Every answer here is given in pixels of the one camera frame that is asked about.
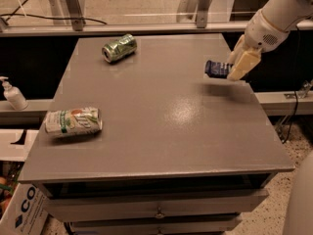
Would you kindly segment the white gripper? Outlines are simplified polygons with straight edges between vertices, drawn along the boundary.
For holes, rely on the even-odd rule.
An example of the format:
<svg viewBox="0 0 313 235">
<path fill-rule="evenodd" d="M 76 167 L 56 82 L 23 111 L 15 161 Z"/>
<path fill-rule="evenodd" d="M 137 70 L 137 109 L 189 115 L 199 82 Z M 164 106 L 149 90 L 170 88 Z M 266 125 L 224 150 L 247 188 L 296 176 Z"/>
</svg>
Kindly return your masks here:
<svg viewBox="0 0 313 235">
<path fill-rule="evenodd" d="M 258 10 L 247 23 L 245 35 L 241 35 L 228 57 L 227 62 L 232 64 L 232 67 L 227 78 L 232 81 L 243 78 L 261 61 L 261 51 L 255 49 L 271 52 L 283 43 L 289 34 L 288 31 L 281 31 L 271 25 Z"/>
</svg>

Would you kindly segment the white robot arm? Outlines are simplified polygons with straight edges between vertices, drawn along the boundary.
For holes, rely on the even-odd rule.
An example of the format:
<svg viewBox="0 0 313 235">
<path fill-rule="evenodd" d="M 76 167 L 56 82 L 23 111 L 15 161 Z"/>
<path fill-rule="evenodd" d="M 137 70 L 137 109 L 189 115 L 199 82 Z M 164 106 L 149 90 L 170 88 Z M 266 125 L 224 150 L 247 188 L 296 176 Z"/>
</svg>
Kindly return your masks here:
<svg viewBox="0 0 313 235">
<path fill-rule="evenodd" d="M 228 63 L 229 80 L 240 80 L 261 61 L 261 55 L 275 50 L 298 23 L 313 16 L 313 0 L 269 0 L 246 25 Z"/>
</svg>

